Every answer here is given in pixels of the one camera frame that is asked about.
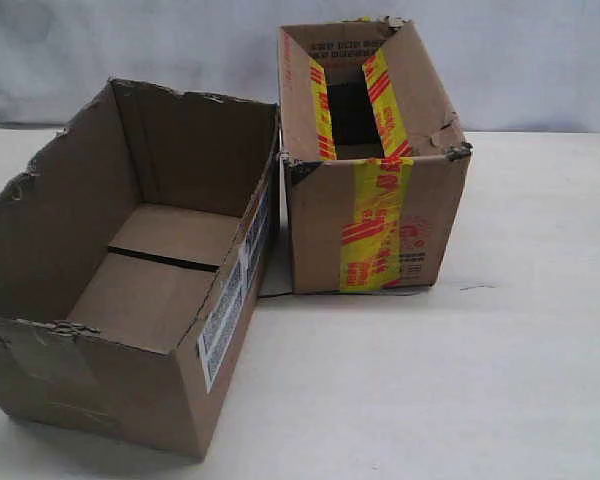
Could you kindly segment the plain cardboard box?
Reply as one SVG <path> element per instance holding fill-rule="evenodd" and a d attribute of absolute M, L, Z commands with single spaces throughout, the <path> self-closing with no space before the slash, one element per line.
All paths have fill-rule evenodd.
<path fill-rule="evenodd" d="M 112 79 L 0 192 L 0 408 L 203 459 L 279 227 L 279 110 Z"/>

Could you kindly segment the cardboard box with yellow tape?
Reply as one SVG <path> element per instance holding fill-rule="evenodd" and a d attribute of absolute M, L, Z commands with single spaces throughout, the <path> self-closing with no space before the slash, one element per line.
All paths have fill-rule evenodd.
<path fill-rule="evenodd" d="M 430 287 L 472 158 L 411 20 L 278 30 L 297 293 Z"/>

